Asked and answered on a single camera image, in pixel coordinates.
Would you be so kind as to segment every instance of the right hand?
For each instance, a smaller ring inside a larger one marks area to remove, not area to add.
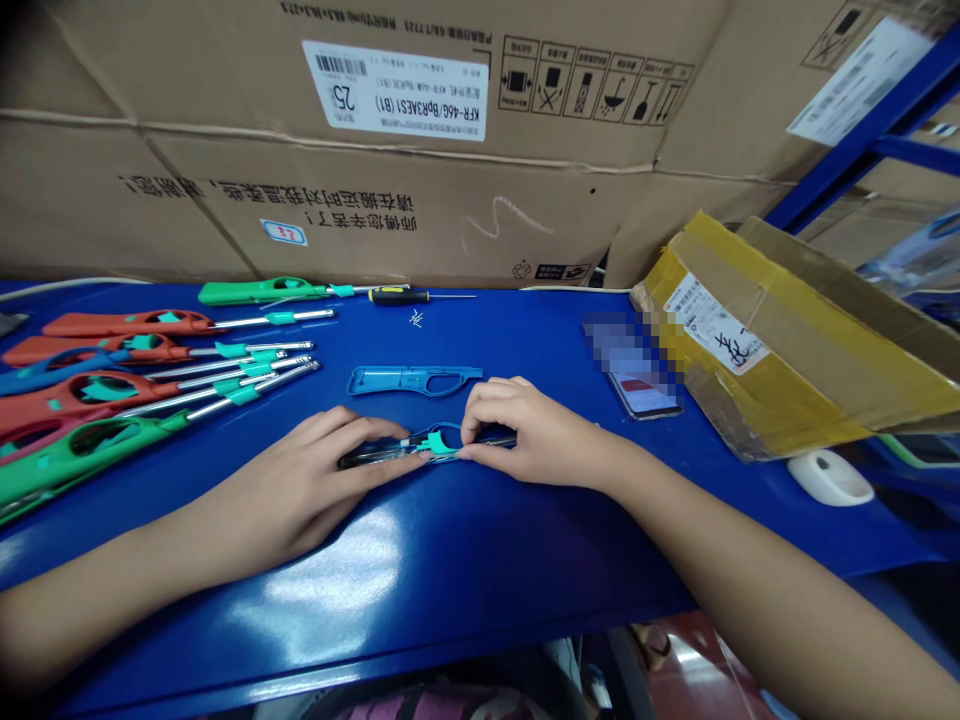
[[[517,431],[514,449],[471,444],[483,423]],[[522,377],[490,378],[470,391],[460,430],[461,460],[501,470],[517,480],[577,485],[609,492],[609,483],[650,456],[629,440],[593,425],[551,400]]]

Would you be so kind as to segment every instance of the cable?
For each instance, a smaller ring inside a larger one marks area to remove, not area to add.
[[[569,290],[571,292],[628,293],[631,288],[585,288],[579,285],[530,285],[521,290]]]
[[[43,285],[32,285],[28,288],[23,288],[22,290],[14,290],[13,292],[4,293],[0,295],[0,302],[5,300],[13,300],[18,297],[25,297],[27,295],[33,295],[35,293],[47,292],[47,290],[58,290],[59,288],[64,287],[76,287],[77,285],[92,285],[94,283],[126,283],[129,285],[152,285],[149,280],[133,280],[132,278],[77,278],[75,280],[58,280],[53,283],[45,283]]]

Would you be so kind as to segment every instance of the forearm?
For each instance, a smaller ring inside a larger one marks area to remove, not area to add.
[[[33,694],[193,587],[153,526],[125,533],[0,595],[0,672]]]
[[[822,565],[637,448],[606,490],[738,657],[811,718],[960,716],[960,686]]]

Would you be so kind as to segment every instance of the open cardboard box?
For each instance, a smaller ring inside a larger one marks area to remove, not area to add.
[[[699,213],[631,299],[685,325],[661,342],[742,460],[960,430],[960,336],[758,218]]]

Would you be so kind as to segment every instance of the blue table surface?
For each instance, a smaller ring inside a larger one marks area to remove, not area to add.
[[[0,341],[0,351],[68,311],[176,308],[215,320],[261,314],[255,306],[205,308],[197,290],[110,285],[11,301],[4,311],[32,318]],[[358,365],[473,365],[488,377],[523,375],[839,575],[940,559],[879,502],[826,507],[783,463],[741,464],[695,403],[673,418],[628,420],[581,331],[586,313],[629,312],[626,296],[478,294],[417,308],[420,328],[409,322],[410,307],[350,298],[328,303],[340,313],[335,320],[218,338],[313,340],[324,368],[128,459],[8,528],[0,534],[0,588],[175,510],[319,410],[343,403],[411,429],[460,421],[466,390],[440,399],[349,396],[347,379]],[[318,307],[285,309],[293,305]],[[657,549],[608,498],[447,463],[370,493],[320,551],[188,598],[125,633],[68,679],[59,711],[196,715],[693,607]]]

